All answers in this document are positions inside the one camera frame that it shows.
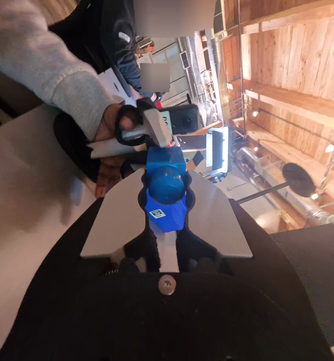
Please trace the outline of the black round disc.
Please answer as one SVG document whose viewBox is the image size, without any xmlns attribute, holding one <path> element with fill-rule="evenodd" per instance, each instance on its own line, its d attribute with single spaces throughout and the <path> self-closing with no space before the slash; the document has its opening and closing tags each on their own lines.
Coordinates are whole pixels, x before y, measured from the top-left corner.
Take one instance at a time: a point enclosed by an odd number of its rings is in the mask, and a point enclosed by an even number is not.
<svg viewBox="0 0 334 361">
<path fill-rule="evenodd" d="M 301 197 L 311 197 L 315 194 L 316 186 L 310 175 L 295 163 L 286 163 L 282 168 L 282 175 L 293 192 Z"/>
</svg>

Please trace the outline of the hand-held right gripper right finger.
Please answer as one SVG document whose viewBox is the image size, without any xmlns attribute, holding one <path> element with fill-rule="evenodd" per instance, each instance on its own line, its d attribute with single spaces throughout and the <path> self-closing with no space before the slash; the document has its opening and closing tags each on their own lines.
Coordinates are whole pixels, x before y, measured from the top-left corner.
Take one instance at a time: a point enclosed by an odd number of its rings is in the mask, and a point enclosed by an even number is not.
<svg viewBox="0 0 334 361">
<path fill-rule="evenodd" d="M 214 183 L 188 170 L 187 229 L 226 258 L 250 259 L 253 254 L 228 197 Z"/>
</svg>

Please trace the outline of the light panel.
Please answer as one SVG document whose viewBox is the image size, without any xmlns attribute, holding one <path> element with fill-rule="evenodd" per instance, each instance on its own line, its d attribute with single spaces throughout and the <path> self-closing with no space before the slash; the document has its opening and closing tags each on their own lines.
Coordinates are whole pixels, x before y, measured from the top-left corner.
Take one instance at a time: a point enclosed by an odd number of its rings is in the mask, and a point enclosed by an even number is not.
<svg viewBox="0 0 334 361">
<path fill-rule="evenodd" d="M 229 127 L 210 128 L 206 134 L 206 167 L 218 173 L 231 171 L 232 138 Z"/>
</svg>

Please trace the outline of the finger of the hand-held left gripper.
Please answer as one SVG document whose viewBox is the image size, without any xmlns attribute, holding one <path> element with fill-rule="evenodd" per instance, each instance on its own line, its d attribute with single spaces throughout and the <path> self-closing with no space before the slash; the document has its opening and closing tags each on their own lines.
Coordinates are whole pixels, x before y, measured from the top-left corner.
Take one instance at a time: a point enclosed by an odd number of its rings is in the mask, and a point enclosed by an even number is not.
<svg viewBox="0 0 334 361">
<path fill-rule="evenodd" d="M 172 141 L 172 133 L 161 112 L 155 108 L 143 112 L 143 133 L 149 136 L 160 148 L 168 147 Z"/>
</svg>

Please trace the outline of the black overhead pole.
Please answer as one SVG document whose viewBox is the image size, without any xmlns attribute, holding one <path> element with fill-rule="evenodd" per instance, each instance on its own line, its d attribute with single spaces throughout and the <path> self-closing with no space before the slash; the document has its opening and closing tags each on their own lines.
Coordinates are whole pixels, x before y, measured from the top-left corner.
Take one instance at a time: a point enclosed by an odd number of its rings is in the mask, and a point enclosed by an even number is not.
<svg viewBox="0 0 334 361">
<path fill-rule="evenodd" d="M 277 192 L 283 188 L 286 188 L 289 186 L 289 183 L 288 182 L 284 182 L 284 183 L 281 183 L 281 184 L 278 184 L 276 186 L 273 186 L 273 187 L 270 187 L 270 188 L 267 188 L 267 189 L 264 189 L 260 192 L 257 192 L 257 193 L 254 193 L 250 196 L 246 196 L 242 199 L 239 199 L 237 200 L 236 202 L 238 204 L 242 204 L 242 203 L 245 203 L 245 202 L 248 202 L 248 201 L 251 201 L 251 200 L 254 200 L 256 198 L 259 198 L 259 197 L 262 197 L 262 196 L 266 196 L 267 194 L 270 194 L 270 193 L 273 193 L 273 192 Z"/>
</svg>

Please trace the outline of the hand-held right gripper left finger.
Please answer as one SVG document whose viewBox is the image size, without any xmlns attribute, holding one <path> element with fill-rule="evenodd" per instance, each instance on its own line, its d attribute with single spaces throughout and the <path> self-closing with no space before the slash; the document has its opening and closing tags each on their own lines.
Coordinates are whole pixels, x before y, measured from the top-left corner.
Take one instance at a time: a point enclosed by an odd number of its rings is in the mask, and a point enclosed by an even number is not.
<svg viewBox="0 0 334 361">
<path fill-rule="evenodd" d="M 138 202 L 144 174 L 145 169 L 138 169 L 106 193 L 80 253 L 82 258 L 125 258 L 124 246 L 146 227 L 146 214 Z"/>
</svg>

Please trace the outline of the person's left hand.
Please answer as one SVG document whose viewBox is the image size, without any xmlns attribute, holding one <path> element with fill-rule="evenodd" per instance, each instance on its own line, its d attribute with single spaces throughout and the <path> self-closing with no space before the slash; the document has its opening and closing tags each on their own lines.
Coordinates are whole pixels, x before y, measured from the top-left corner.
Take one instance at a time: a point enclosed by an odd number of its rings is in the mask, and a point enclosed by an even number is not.
<svg viewBox="0 0 334 361">
<path fill-rule="evenodd" d="M 102 142 L 115 138 L 115 122 L 121 107 L 119 104 L 111 104 L 105 110 L 93 142 Z M 135 113 L 128 111 L 124 117 L 121 118 L 119 127 L 126 131 L 132 131 L 138 124 Z M 119 183 L 121 179 L 120 167 L 126 159 L 126 155 L 101 159 L 95 188 L 96 199 L 103 197 L 107 189 L 111 189 Z"/>
</svg>

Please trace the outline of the blue cube with round knob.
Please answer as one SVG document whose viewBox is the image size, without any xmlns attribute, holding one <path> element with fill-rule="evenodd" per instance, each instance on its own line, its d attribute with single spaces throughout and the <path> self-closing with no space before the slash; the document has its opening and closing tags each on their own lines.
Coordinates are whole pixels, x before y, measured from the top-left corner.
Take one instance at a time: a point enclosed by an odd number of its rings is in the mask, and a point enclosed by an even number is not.
<svg viewBox="0 0 334 361">
<path fill-rule="evenodd" d="M 149 219 L 163 232 L 183 229 L 186 161 L 180 147 L 150 147 L 147 153 L 147 203 Z"/>
</svg>

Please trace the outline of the person's left forearm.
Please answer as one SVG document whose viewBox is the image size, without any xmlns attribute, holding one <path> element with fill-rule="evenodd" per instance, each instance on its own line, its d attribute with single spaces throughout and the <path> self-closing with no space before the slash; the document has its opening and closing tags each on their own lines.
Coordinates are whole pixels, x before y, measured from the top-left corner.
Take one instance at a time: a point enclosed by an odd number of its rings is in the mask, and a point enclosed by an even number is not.
<svg viewBox="0 0 334 361">
<path fill-rule="evenodd" d="M 105 110 L 123 101 L 48 30 L 29 1 L 0 1 L 0 72 L 70 115 L 91 142 Z"/>
</svg>

